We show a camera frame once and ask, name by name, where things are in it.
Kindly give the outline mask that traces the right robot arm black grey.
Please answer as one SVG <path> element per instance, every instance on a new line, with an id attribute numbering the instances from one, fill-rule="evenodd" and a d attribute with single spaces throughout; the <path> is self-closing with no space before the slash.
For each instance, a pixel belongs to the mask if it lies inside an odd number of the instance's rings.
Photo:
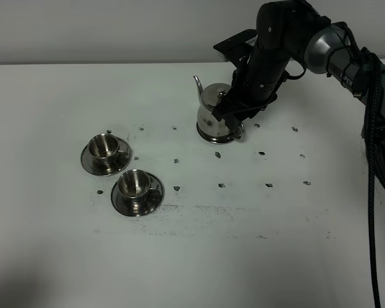
<path id="1" fill-rule="evenodd" d="M 305 71 L 335 78 L 366 108 L 366 157 L 385 189 L 385 64 L 357 46 L 346 23 L 332 22 L 306 1 L 275 1 L 261 6 L 254 30 L 215 49 L 235 65 L 231 89 L 212 113 L 230 129 L 276 100 L 280 85 L 291 79 L 290 60 Z"/>

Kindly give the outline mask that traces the right gripper black plate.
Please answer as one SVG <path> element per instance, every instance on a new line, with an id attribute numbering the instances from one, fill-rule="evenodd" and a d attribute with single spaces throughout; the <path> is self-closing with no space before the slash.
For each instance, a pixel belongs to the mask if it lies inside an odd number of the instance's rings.
<path id="1" fill-rule="evenodd" d="M 232 75 L 232 85 L 223 94 L 219 103 L 213 108 L 212 115 L 218 120 L 225 120 L 233 137 L 243 136 L 241 121 L 253 118 L 259 111 L 264 110 L 277 98 L 277 82 L 269 84 L 250 83 L 244 72 L 235 70 Z"/>

